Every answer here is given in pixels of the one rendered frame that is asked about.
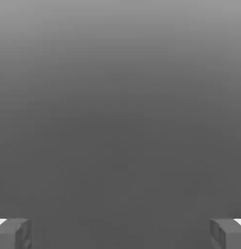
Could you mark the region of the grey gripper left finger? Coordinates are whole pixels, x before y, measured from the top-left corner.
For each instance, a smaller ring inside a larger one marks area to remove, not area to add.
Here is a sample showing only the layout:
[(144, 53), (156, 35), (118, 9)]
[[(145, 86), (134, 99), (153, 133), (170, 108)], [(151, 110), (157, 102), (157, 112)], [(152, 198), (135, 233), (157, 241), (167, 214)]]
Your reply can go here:
[(0, 218), (0, 249), (32, 249), (32, 221)]

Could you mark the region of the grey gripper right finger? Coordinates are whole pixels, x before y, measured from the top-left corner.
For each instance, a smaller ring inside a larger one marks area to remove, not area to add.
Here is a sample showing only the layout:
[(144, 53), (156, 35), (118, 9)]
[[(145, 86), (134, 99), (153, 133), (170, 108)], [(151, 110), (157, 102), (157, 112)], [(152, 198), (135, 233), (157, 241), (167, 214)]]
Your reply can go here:
[(212, 249), (241, 249), (241, 218), (210, 219)]

